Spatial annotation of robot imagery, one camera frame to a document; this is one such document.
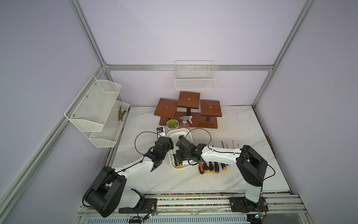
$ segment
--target metal bracket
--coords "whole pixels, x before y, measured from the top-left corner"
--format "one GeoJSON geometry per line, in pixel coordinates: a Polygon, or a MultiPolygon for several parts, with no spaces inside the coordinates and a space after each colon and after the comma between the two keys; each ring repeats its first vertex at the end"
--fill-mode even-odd
{"type": "MultiPolygon", "coordinates": [[[[255,209],[255,211],[268,211],[267,203],[264,197],[259,198],[259,206],[255,209]]],[[[245,206],[244,197],[231,197],[229,198],[230,207],[232,212],[241,212],[241,213],[248,213],[251,212],[245,206]]]]}
{"type": "Polygon", "coordinates": [[[154,198],[145,198],[143,201],[143,205],[146,205],[143,207],[142,210],[140,211],[136,211],[135,208],[120,208],[118,209],[118,213],[119,214],[136,214],[136,213],[144,213],[147,214],[150,211],[152,211],[152,206],[154,206],[154,208],[157,208],[157,199],[154,198]]]}

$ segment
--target wooden stand base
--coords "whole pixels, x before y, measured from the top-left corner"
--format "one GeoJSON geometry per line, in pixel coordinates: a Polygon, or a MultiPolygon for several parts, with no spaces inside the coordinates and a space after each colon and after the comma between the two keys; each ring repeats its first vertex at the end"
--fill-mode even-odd
{"type": "MultiPolygon", "coordinates": [[[[186,116],[186,112],[177,111],[175,113],[174,119],[179,121],[179,124],[182,120],[179,117],[186,116]]],[[[189,124],[192,128],[218,128],[218,120],[216,117],[211,117],[210,121],[206,121],[206,116],[202,116],[200,113],[192,112],[191,116],[193,124],[189,124]]],[[[160,117],[159,125],[166,125],[166,122],[170,120],[170,118],[160,117]]]]}

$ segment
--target white mesh shelf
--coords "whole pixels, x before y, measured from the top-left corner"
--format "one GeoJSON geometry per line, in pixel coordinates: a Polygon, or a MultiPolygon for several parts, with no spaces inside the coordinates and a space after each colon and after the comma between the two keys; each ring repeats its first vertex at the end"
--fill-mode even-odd
{"type": "Polygon", "coordinates": [[[113,108],[111,109],[108,119],[103,126],[101,132],[92,132],[89,136],[89,140],[97,147],[114,147],[119,133],[122,129],[123,122],[126,118],[127,112],[123,115],[123,121],[118,121],[118,111],[121,107],[122,112],[124,110],[128,111],[129,104],[116,100],[113,108]]]}
{"type": "Polygon", "coordinates": [[[175,61],[176,90],[213,90],[214,61],[175,61]]]}
{"type": "Polygon", "coordinates": [[[119,121],[118,111],[129,110],[129,104],[117,100],[121,85],[92,76],[82,92],[85,88],[88,91],[81,95],[83,98],[78,106],[75,109],[70,106],[65,117],[97,148],[114,147],[127,115],[127,112],[124,113],[119,121]]]}
{"type": "Polygon", "coordinates": [[[100,132],[119,95],[121,85],[96,80],[69,120],[82,132],[100,132]]]}

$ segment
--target white plastic tray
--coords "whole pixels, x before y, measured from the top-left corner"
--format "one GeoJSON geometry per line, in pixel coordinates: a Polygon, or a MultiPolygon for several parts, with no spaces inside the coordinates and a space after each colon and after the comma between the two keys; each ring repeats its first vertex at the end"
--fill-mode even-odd
{"type": "MultiPolygon", "coordinates": [[[[179,148],[177,146],[175,146],[175,144],[179,141],[179,136],[184,135],[186,136],[189,133],[189,130],[186,128],[180,128],[180,129],[176,129],[176,130],[172,130],[170,132],[168,132],[166,134],[166,136],[168,138],[171,138],[171,140],[173,141],[173,145],[174,145],[174,149],[173,150],[169,150],[168,154],[169,154],[169,160],[170,160],[170,165],[171,167],[173,167],[174,169],[184,169],[187,167],[190,167],[191,165],[188,163],[188,161],[183,161],[182,163],[182,167],[177,167],[175,165],[174,162],[174,158],[173,158],[173,154],[175,154],[176,150],[179,150],[179,148]]],[[[192,134],[189,133],[187,136],[187,140],[191,143],[193,143],[193,139],[192,139],[192,134]]]]}

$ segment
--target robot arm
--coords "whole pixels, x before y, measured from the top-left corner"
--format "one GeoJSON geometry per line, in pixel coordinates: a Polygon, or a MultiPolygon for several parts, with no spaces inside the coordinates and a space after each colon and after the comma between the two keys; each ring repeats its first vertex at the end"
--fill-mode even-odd
{"type": "MultiPolygon", "coordinates": [[[[244,146],[242,149],[209,148],[206,144],[195,146],[184,136],[179,139],[176,146],[179,148],[176,151],[178,160],[237,165],[247,182],[245,207],[254,210],[258,206],[267,162],[253,148],[250,146],[244,146]]],[[[144,154],[143,159],[116,169],[103,168],[85,193],[84,199],[103,217],[110,215],[117,207],[140,208],[144,196],[135,189],[132,189],[133,192],[124,192],[126,181],[155,170],[171,149],[174,149],[171,138],[159,137],[155,146],[144,154]]]]}
{"type": "Polygon", "coordinates": [[[247,182],[244,202],[248,209],[258,206],[263,180],[266,174],[267,161],[253,148],[244,145],[242,149],[225,149],[208,147],[206,144],[195,146],[184,138],[176,143],[178,160],[193,160],[194,162],[220,162],[236,165],[247,182]]]}

